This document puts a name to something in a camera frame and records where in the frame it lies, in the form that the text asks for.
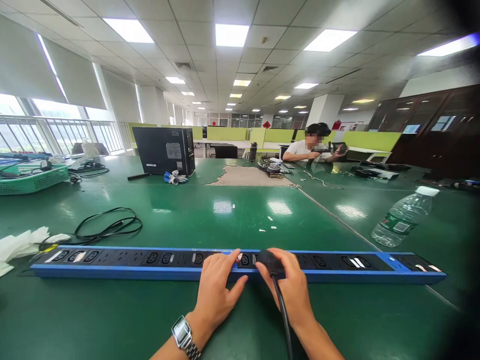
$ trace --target hand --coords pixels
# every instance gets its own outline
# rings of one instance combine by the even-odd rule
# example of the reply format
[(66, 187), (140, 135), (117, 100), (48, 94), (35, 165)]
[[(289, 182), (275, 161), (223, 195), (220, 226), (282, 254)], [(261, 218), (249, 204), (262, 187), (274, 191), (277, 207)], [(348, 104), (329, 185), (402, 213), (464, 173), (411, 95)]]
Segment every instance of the hand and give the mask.
[(203, 262), (198, 298), (191, 317), (202, 322), (211, 333), (229, 316), (248, 280), (248, 276), (244, 275), (231, 290), (226, 288), (227, 278), (239, 254), (240, 249), (230, 255), (216, 253)]
[(316, 152), (316, 151), (312, 151), (311, 153), (309, 153), (307, 155), (307, 158), (308, 159), (316, 159), (320, 156), (320, 153), (319, 152)]
[[(315, 319), (312, 306), (310, 305), (307, 277), (302, 269), (300, 269), (299, 261), (294, 254), (278, 248), (270, 248), (268, 250), (281, 261), (281, 264), (285, 268), (286, 278), (279, 280), (278, 285), (285, 302), (288, 320), (291, 327), (295, 330), (302, 322)], [(277, 292), (275, 291), (274, 283), (268, 269), (258, 261), (255, 263), (255, 266), (270, 288), (277, 308), (280, 309)]]
[(347, 147), (345, 152), (343, 154), (339, 153), (340, 152), (340, 149), (342, 148), (343, 144), (341, 144), (337, 150), (335, 150), (335, 152), (333, 153), (333, 156), (336, 157), (336, 158), (341, 158), (341, 157), (344, 157), (345, 155), (347, 155), (347, 152), (349, 151), (349, 148)]

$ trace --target power strip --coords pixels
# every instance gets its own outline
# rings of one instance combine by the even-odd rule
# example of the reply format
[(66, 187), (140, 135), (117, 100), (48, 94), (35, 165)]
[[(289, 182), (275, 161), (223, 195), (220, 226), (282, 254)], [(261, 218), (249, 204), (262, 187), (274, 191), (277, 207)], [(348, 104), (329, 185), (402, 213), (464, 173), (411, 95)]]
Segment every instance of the power strip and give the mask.
[[(58, 246), (30, 266), (41, 278), (198, 281), (204, 260), (232, 250)], [(243, 250), (229, 280), (260, 280), (259, 250)], [(436, 284), (447, 274), (412, 252), (292, 251), (309, 283)]]

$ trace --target person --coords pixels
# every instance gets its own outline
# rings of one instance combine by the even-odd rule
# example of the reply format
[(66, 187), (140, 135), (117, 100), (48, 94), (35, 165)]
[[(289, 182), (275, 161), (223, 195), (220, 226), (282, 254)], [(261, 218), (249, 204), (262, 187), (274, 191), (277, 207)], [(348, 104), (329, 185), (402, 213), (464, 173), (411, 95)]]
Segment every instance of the person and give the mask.
[[(300, 269), (297, 257), (278, 248), (270, 248), (285, 269), (285, 279), (278, 281), (290, 326), (295, 331), (310, 360), (344, 360), (324, 328), (315, 320), (310, 305), (307, 277)], [(244, 275), (231, 290), (226, 289), (227, 277), (232, 266), (238, 261), (240, 249), (229, 255), (217, 253), (203, 262), (196, 306), (185, 319), (191, 329), (191, 337), (201, 352), (215, 329), (225, 321), (240, 298), (248, 276)], [(279, 301), (269, 271), (264, 264), (255, 264), (263, 280), (270, 288), (277, 308)], [(150, 360), (189, 360), (171, 336)]]
[(348, 149), (345, 151), (345, 153), (340, 153), (343, 145), (340, 145), (333, 154), (331, 154), (330, 152), (320, 153), (317, 151), (312, 151), (312, 149), (316, 149), (318, 147), (321, 148), (323, 138), (330, 135), (330, 133), (331, 131), (329, 129), (329, 126), (324, 122), (314, 123), (310, 125), (306, 128), (305, 140), (296, 141), (291, 144), (283, 154), (282, 160), (289, 162), (309, 160), (325, 163), (337, 162), (339, 158), (344, 157), (347, 154)]

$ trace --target computer tower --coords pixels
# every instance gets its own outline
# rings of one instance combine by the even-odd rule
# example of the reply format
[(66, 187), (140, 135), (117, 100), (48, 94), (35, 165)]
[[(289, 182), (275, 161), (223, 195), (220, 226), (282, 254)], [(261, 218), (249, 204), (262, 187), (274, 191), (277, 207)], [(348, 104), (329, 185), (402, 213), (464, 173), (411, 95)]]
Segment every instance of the computer tower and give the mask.
[(191, 128), (133, 127), (138, 154), (145, 173), (164, 175), (178, 170), (191, 176), (195, 171), (194, 137)]

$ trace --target roller blind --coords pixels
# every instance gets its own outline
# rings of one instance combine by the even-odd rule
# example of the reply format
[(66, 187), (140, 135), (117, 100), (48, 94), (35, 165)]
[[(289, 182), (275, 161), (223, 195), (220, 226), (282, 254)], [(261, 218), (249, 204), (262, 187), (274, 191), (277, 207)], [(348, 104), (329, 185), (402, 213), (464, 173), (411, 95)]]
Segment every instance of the roller blind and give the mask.
[(43, 42), (68, 103), (106, 110), (92, 62), (46, 38)]
[(135, 84), (102, 68), (115, 117), (123, 123), (139, 123), (140, 111)]
[(0, 93), (66, 103), (37, 34), (0, 15)]

